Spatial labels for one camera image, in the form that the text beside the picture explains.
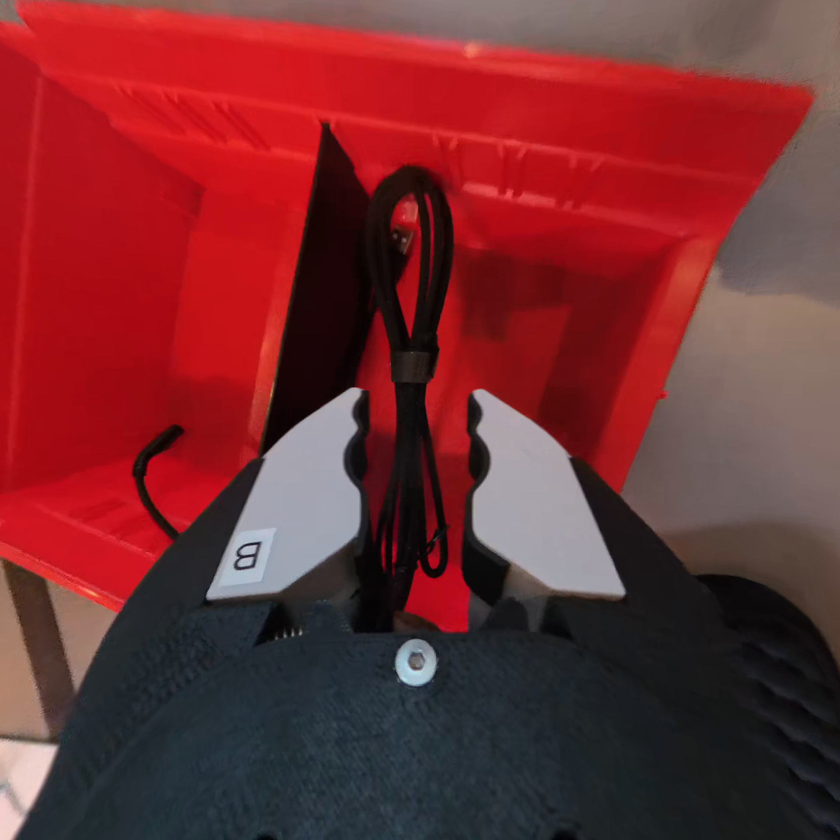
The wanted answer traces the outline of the red plastic bin with divider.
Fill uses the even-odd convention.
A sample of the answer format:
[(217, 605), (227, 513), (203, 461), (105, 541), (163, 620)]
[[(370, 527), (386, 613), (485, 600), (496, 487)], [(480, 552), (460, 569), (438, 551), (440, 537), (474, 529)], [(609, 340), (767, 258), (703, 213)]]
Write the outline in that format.
[[(118, 612), (266, 424), (327, 123), (370, 196), (445, 189), (455, 263), (429, 418), (450, 527), (408, 608), (466, 629), (467, 397), (623, 486), (707, 274), (808, 87), (476, 42), (62, 2), (2, 23), (2, 558)], [(382, 497), (394, 400), (371, 392)]]

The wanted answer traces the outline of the black bin divider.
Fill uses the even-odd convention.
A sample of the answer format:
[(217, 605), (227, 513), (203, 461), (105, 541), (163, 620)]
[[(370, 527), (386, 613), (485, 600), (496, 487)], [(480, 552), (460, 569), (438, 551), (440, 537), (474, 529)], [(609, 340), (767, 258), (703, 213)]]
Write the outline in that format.
[(355, 384), (373, 317), (363, 243), (369, 202), (350, 157), (322, 123), (262, 455)]

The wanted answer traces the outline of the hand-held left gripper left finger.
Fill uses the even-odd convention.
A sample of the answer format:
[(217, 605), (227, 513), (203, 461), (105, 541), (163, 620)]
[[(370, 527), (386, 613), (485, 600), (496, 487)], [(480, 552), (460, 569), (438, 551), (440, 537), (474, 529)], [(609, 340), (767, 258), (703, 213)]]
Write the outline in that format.
[(267, 451), (208, 602), (340, 604), (360, 593), (369, 427), (369, 393), (351, 387)]

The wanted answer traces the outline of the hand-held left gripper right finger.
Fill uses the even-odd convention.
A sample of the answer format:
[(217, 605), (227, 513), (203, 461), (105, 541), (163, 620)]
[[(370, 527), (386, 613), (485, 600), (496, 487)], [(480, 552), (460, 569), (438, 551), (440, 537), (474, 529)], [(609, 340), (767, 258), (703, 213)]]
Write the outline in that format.
[(467, 434), (461, 570), (472, 601), (622, 601), (625, 585), (566, 449), (484, 389), (469, 394)]

